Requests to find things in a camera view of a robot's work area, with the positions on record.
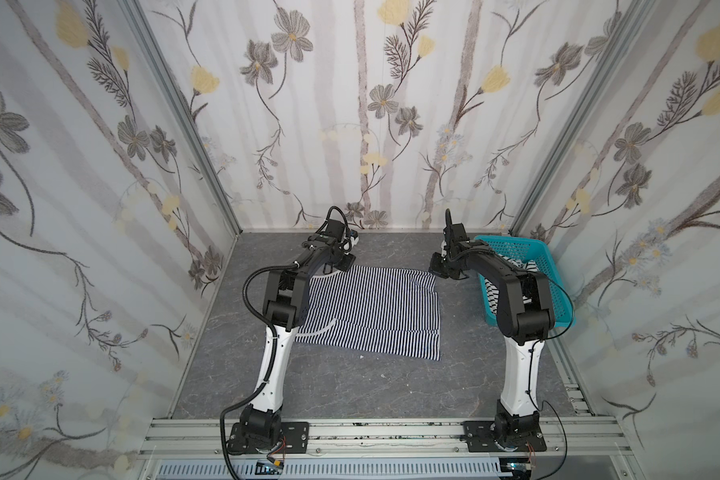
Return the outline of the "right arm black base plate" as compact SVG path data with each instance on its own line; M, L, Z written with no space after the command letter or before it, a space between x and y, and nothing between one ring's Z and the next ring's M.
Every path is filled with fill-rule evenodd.
M463 441L470 453L546 452L547 444L539 428L494 426L493 420L464 421Z

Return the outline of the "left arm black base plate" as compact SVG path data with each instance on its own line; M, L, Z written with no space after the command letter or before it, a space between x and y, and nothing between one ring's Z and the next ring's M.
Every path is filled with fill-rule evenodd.
M305 454L309 439L308 422L285 422L273 439L255 436L252 430L235 423L226 441L227 452L231 455L242 454Z

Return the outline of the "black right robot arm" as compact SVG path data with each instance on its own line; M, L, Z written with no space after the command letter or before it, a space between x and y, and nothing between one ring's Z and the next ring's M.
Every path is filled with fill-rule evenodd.
M429 271L443 279L461 280L472 271L497 290L496 325L505 337L504 385L489 432L504 451L546 450L537 402L539 358L556 325L552 288L539 271L521 269L483 240L468 236L463 224L445 212L441 251L432 255Z

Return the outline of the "blue white striped tank top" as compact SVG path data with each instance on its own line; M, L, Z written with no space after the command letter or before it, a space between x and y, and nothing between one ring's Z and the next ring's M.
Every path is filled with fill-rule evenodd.
M354 265L311 279L297 341L437 361L440 334L433 274Z

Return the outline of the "black white striped tank top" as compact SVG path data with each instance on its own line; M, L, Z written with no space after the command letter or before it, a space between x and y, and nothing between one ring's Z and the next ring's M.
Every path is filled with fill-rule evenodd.
M537 263L534 260L518 260L504 256L504 259L516 270L539 272Z

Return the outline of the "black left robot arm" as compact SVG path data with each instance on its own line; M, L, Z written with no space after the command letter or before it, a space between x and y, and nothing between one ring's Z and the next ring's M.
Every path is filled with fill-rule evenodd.
M309 311L311 280L325 268L349 271L357 241L358 233L346 214L331 206L320 227L302 243L296 259L259 268L244 281L244 305L266 327L265 349L253 393L220 414L224 455L239 455L248 448L270 452L285 447L284 383L293 344Z

